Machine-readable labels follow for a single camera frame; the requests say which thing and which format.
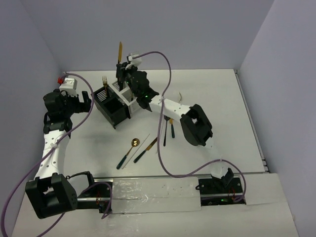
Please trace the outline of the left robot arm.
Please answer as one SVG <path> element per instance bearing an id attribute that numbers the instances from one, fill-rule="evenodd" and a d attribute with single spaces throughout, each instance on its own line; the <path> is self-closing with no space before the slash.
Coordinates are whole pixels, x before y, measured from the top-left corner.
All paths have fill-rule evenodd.
<path id="1" fill-rule="evenodd" d="M 63 175 L 66 148 L 71 138 L 74 113 L 90 113 L 88 93 L 56 89 L 43 97 L 47 112 L 44 115 L 44 150 L 39 169 L 32 181 L 26 183 L 25 192 L 38 218 L 44 219 L 76 210 L 77 194 Z"/>

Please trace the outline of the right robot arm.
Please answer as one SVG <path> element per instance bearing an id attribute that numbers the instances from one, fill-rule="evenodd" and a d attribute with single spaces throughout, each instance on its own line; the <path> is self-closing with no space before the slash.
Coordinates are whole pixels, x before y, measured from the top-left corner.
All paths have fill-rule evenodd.
<path id="1" fill-rule="evenodd" d="M 200 105 L 186 106 L 164 99 L 150 88 L 147 73 L 128 62 L 117 64 L 116 78 L 120 86 L 125 83 L 129 86 L 142 109 L 160 113 L 163 119 L 169 117 L 180 122 L 184 138 L 189 144 L 208 147 L 207 141 L 213 137 L 212 124 Z"/>

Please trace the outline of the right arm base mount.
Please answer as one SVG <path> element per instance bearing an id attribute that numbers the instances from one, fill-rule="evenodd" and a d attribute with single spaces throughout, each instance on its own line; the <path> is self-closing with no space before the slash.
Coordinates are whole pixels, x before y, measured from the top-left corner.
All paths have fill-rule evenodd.
<path id="1" fill-rule="evenodd" d="M 196 190 L 200 193 L 201 206 L 246 204 L 245 200 L 235 201 L 242 195 L 240 178 L 233 178 L 227 187 L 212 178 L 199 178 Z"/>

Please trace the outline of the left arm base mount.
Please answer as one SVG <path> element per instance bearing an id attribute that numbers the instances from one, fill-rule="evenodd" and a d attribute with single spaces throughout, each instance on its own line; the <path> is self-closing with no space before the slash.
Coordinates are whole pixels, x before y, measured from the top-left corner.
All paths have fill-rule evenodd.
<path id="1" fill-rule="evenodd" d="M 76 210 L 94 209 L 100 214 L 109 214 L 112 203 L 112 182 L 95 182 L 77 197 Z"/>

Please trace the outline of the gold knife green handle short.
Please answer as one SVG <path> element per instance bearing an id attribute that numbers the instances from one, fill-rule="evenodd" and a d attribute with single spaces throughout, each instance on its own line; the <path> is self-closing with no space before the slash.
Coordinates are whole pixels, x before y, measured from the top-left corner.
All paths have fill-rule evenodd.
<path id="1" fill-rule="evenodd" d="M 119 48 L 118 48 L 118 64 L 121 63 L 121 59 L 122 59 L 122 48 L 123 48 L 123 45 L 122 45 L 122 42 L 120 41 L 120 42 L 119 42 Z"/>

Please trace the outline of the black serrated knife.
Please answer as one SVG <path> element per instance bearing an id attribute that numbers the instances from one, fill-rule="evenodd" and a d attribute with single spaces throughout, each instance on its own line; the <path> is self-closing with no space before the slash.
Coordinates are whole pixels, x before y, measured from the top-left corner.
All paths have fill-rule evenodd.
<path id="1" fill-rule="evenodd" d="M 123 85 L 124 85 L 124 82 L 123 82 L 123 81 L 120 81 L 120 82 L 119 82 L 119 90 L 120 90 L 120 91 L 123 90 Z"/>

